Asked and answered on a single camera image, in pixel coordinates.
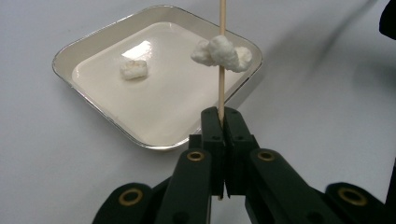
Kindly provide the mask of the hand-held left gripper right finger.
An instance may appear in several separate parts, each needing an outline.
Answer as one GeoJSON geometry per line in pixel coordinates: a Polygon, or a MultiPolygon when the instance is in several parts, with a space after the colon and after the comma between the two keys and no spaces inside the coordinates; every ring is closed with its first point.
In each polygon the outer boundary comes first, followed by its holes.
{"type": "Polygon", "coordinates": [[[279,153],[259,146],[241,113],[230,107],[224,137],[227,193],[246,197],[252,223],[342,224],[279,153]]]}

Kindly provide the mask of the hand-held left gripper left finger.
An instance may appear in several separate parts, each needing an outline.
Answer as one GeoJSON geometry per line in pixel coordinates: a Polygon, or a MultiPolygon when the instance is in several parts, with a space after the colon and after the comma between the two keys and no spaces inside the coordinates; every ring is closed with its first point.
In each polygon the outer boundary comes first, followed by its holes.
{"type": "Polygon", "coordinates": [[[223,195],[225,144],[218,110],[201,112],[201,133],[190,136],[166,192],[155,224],[209,224],[211,197],[223,195]]]}

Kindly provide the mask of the square silver-rimmed tray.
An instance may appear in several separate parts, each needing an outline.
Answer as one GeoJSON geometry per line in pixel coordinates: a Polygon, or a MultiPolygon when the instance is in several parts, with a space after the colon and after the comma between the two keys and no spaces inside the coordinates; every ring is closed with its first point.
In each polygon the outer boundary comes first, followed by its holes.
{"type": "Polygon", "coordinates": [[[200,114],[218,102],[218,70],[194,62],[196,44],[216,24],[173,6],[145,8],[61,49],[55,74],[141,147],[169,150],[200,129],[200,114]],[[125,80],[120,66],[148,65],[125,80]]]}

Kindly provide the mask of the thin wooden skewer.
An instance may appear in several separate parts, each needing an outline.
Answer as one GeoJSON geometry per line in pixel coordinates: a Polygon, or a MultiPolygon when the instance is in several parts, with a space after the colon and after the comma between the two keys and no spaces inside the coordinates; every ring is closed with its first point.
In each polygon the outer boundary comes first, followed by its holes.
{"type": "MultiPolygon", "coordinates": [[[[219,0],[219,35],[225,36],[226,32],[226,3],[227,0],[219,0]]],[[[219,101],[218,116],[221,130],[223,129],[225,107],[225,68],[219,65],[219,101]]]]}

